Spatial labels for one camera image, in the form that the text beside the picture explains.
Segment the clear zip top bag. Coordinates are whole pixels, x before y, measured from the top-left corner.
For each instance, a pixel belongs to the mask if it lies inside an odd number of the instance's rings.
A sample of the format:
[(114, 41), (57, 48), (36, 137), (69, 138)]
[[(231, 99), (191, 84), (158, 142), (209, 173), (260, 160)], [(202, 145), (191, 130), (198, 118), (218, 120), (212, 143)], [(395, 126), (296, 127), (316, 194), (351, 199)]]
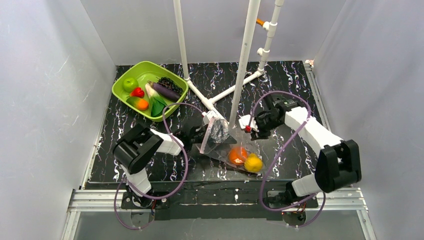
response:
[[(194, 144), (194, 146), (199, 150), (199, 153), (207, 157), (210, 157), (212, 159), (218, 160), (222, 163), (225, 163), (237, 170), (244, 171), (247, 173), (262, 175), (265, 170), (265, 163), (262, 160), (262, 157), (260, 156), (260, 150), (257, 144), (251, 140), (250, 135), (245, 133), (243, 130), (239, 128), (229, 127), (230, 134), (237, 140), (236, 144), (210, 144), (210, 132), (211, 132), (213, 121), (214, 121), (214, 118), (210, 120), (209, 124), (206, 124), (207, 130), (206, 130), (203, 142), (199, 144)], [(230, 150), (234, 147), (245, 148), (247, 150), (248, 155), (251, 153), (258, 155), (263, 162), (263, 167), (261, 171), (256, 173), (249, 172), (244, 168), (244, 165), (234, 165), (230, 163), (228, 159), (228, 154)]]

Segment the fake orange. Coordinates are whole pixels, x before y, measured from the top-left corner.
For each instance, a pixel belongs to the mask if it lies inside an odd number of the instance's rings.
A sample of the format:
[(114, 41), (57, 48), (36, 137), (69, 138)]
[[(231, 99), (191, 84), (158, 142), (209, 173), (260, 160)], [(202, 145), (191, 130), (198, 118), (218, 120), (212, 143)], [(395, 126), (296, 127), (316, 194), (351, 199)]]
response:
[(248, 152), (244, 147), (236, 146), (228, 153), (228, 160), (231, 164), (241, 166), (245, 163), (248, 157)]

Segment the fake bok choy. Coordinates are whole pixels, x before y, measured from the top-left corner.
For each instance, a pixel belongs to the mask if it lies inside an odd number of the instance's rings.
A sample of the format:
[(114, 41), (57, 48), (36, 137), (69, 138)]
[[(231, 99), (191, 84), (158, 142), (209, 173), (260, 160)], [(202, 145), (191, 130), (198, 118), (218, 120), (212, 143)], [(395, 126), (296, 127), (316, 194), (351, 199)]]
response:
[(149, 98), (150, 103), (150, 115), (152, 117), (159, 117), (163, 114), (164, 108), (167, 106), (165, 100), (156, 92), (152, 87), (147, 83), (145, 85), (145, 90)]

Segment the fake purple eggplant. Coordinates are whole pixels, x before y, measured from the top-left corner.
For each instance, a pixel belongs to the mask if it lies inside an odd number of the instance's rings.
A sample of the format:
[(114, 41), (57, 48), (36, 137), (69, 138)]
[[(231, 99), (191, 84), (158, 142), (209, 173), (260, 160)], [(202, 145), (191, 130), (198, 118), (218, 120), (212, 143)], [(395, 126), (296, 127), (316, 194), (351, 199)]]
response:
[(169, 99), (173, 102), (177, 102), (180, 98), (181, 95), (177, 92), (175, 92), (172, 89), (168, 89), (156, 82), (152, 82), (152, 81), (148, 81), (148, 84), (150, 87), (152, 87), (157, 93), (159, 93), (160, 95), (162, 95), (163, 97), (165, 97), (166, 99)]

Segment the fake dark grapes bunch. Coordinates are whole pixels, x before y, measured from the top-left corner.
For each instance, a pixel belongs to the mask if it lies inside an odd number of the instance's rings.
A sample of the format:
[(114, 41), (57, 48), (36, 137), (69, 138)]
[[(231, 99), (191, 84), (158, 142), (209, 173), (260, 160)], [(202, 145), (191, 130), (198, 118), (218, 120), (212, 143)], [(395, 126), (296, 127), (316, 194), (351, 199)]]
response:
[(169, 90), (176, 92), (177, 94), (181, 95), (183, 93), (183, 89), (176, 85), (176, 83), (169, 77), (160, 77), (158, 78), (157, 83)]

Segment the fake mango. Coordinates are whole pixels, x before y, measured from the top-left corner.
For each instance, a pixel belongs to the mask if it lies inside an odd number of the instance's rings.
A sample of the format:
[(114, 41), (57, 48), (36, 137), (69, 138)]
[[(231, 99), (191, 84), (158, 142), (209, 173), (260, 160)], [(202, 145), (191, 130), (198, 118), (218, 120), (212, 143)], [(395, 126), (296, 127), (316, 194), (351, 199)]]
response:
[(149, 109), (149, 103), (141, 97), (130, 96), (126, 103), (137, 109), (138, 111), (146, 111)]

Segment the fake red tomato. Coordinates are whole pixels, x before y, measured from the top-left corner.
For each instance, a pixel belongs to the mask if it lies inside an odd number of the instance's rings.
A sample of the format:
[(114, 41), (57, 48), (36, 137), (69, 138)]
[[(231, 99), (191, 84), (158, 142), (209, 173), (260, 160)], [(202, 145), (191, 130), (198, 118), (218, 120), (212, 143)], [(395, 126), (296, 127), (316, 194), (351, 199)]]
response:
[(130, 94), (130, 97), (138, 97), (143, 98), (145, 96), (145, 92), (141, 87), (136, 87)]

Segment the fake green apple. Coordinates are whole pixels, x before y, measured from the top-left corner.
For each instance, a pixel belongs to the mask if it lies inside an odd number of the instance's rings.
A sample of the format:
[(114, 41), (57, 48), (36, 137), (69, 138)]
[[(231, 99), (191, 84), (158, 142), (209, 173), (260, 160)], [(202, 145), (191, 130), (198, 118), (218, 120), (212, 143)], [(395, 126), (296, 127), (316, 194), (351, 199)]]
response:
[(128, 77), (123, 80), (122, 88), (127, 93), (132, 93), (138, 87), (139, 87), (139, 83), (133, 77)]

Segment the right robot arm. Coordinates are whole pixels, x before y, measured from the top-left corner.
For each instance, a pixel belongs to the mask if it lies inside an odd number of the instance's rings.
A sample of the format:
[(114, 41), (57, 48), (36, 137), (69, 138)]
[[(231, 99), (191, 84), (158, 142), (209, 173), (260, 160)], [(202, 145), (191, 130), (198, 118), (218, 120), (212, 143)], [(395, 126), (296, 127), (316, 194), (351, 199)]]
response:
[(320, 124), (313, 116), (308, 103), (292, 94), (290, 99), (273, 99), (269, 92), (261, 97), (265, 109), (256, 113), (253, 108), (244, 130), (251, 139), (267, 139), (271, 131), (285, 125), (294, 130), (289, 138), (302, 138), (318, 157), (315, 171), (291, 181), (285, 194), (292, 199), (316, 194), (331, 193), (362, 179), (359, 145), (354, 140), (344, 140)]

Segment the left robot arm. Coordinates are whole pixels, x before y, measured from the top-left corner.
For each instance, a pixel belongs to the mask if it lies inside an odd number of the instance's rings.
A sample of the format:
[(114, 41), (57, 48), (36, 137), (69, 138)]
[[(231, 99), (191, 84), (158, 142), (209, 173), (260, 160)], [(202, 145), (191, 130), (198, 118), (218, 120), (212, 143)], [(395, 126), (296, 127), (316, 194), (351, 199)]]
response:
[(188, 153), (193, 146), (198, 148), (201, 155), (208, 156), (237, 142), (223, 119), (212, 118), (201, 125), (184, 126), (174, 133), (162, 133), (143, 124), (136, 124), (116, 142), (112, 153), (124, 170), (128, 193), (139, 198), (161, 200), (171, 197), (182, 188), (188, 170), (185, 169), (183, 179), (173, 191), (162, 196), (151, 195), (152, 185), (146, 166), (155, 154), (183, 155), (185, 161), (188, 161)]

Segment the fake yellow pear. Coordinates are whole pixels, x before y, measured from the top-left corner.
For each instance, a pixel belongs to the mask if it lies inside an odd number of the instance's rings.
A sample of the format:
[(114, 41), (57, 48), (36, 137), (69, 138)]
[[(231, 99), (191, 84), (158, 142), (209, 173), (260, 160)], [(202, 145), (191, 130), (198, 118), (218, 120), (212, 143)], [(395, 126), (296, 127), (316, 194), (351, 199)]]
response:
[(263, 168), (263, 161), (258, 155), (251, 153), (247, 156), (243, 166), (248, 172), (258, 173)]

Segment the green plastic tray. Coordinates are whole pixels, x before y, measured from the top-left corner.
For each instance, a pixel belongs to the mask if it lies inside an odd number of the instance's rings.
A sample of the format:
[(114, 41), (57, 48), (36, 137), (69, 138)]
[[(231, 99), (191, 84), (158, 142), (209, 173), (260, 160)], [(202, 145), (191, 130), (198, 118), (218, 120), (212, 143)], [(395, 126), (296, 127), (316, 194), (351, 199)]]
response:
[(115, 97), (153, 122), (169, 117), (188, 90), (185, 80), (151, 61), (132, 66), (112, 86)]

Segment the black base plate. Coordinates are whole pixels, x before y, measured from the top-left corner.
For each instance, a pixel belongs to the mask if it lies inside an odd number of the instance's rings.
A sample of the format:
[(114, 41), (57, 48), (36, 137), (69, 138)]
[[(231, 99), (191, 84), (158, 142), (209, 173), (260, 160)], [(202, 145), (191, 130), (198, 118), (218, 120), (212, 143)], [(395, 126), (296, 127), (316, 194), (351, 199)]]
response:
[(147, 209), (156, 221), (179, 219), (266, 219), (278, 221), (276, 209), (298, 202), (286, 196), (286, 180), (268, 181), (259, 194), (260, 180), (186, 181), (181, 189), (165, 200), (153, 200), (125, 188), (124, 210)]

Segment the white PVC pipe frame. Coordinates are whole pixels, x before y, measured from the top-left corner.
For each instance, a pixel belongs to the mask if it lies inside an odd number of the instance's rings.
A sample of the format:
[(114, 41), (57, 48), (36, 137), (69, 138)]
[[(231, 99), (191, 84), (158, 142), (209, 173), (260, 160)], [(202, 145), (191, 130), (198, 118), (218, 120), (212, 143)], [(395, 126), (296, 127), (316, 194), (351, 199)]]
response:
[(186, 45), (185, 45), (181, 2), (179, 0), (173, 1), (173, 10), (174, 10), (174, 15), (176, 20), (176, 29), (177, 29), (179, 50), (180, 50), (180, 56), (181, 56), (181, 64), (183, 68), (183, 79), (188, 84), (192, 92), (195, 93), (195, 95), (201, 100), (203, 105), (208, 110), (213, 111), (215, 113), (218, 113), (218, 110), (216, 110), (215, 108), (215, 103), (218, 100), (221, 100), (222, 98), (233, 93), (232, 105), (230, 110), (230, 118), (229, 118), (230, 127), (234, 127), (236, 124), (236, 117), (237, 117), (237, 112), (238, 112), (238, 107), (239, 107), (239, 103), (241, 99), (243, 86), (264, 74), (265, 63), (268, 61), (268, 58), (269, 58), (270, 48), (271, 48), (272, 40), (275, 36), (275, 32), (278, 26), (278, 19), (281, 12), (281, 8), (285, 2), (283, 0), (276, 0), (274, 2), (274, 10), (272, 13), (271, 21), (270, 22), (265, 21), (262, 24), (262, 28), (267, 32), (267, 37), (266, 37), (264, 47), (258, 49), (258, 55), (260, 56), (259, 65), (257, 70), (254, 73), (252, 73), (249, 77), (245, 77), (249, 55), (250, 55), (252, 42), (253, 42), (254, 30), (257, 24), (260, 3), (261, 2), (259, 0), (250, 0), (248, 4), (235, 85), (224, 90), (219, 95), (213, 98), (206, 98), (191, 81), (190, 74), (189, 74), (188, 61), (187, 61), (187, 51), (186, 51)]

